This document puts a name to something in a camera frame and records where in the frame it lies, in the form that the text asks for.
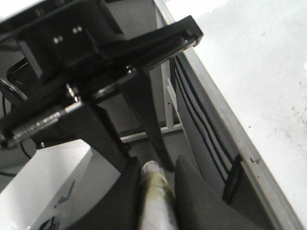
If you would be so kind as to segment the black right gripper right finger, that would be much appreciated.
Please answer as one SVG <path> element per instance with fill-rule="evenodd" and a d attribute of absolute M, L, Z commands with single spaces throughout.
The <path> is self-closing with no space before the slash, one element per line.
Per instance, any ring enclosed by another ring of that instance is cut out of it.
<path fill-rule="evenodd" d="M 125 75 L 118 79 L 118 87 L 146 133 L 161 164 L 172 172 L 174 164 L 159 127 L 149 72 L 127 65 Z"/>

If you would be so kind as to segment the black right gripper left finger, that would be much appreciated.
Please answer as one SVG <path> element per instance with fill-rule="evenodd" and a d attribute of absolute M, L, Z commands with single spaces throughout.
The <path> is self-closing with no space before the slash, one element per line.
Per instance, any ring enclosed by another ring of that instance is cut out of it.
<path fill-rule="evenodd" d="M 86 103 L 62 119 L 62 127 L 102 155 L 120 173 L 137 158 L 129 155 L 106 109 Z"/>

